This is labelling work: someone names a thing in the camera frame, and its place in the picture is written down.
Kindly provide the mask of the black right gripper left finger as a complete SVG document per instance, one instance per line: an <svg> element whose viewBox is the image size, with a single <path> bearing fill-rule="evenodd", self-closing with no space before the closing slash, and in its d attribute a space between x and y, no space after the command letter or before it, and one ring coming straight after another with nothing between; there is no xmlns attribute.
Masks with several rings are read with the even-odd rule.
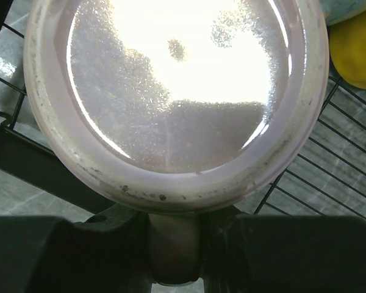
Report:
<svg viewBox="0 0 366 293"><path fill-rule="evenodd" d="M0 216L0 292L150 292L147 215Z"/></svg>

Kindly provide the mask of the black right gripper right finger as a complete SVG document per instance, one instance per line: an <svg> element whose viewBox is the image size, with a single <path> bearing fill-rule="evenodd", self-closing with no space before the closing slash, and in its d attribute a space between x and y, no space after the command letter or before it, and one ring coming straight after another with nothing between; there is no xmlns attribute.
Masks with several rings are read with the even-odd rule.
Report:
<svg viewBox="0 0 366 293"><path fill-rule="evenodd" d="M366 292L366 221L352 216L201 216L206 292Z"/></svg>

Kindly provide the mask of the pink mug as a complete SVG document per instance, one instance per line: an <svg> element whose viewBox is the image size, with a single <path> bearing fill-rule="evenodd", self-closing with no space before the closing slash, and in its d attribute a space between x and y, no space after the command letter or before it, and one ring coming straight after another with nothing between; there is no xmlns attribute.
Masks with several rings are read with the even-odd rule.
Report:
<svg viewBox="0 0 366 293"><path fill-rule="evenodd" d="M37 125L87 187L148 214L156 280L197 277L199 215L295 158L328 77L318 1L34 1Z"/></svg>

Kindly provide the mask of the yellow mug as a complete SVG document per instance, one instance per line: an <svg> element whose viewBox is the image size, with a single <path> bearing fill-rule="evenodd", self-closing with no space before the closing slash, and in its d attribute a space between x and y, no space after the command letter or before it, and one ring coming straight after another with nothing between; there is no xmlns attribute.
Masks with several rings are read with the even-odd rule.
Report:
<svg viewBox="0 0 366 293"><path fill-rule="evenodd" d="M330 27L329 50L338 74L366 90L366 11Z"/></svg>

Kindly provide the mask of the green glazed mug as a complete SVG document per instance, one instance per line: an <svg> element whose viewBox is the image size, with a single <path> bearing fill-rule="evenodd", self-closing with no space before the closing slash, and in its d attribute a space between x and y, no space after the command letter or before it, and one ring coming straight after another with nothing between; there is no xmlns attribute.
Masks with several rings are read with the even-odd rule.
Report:
<svg viewBox="0 0 366 293"><path fill-rule="evenodd" d="M328 26L366 11L366 0L319 0Z"/></svg>

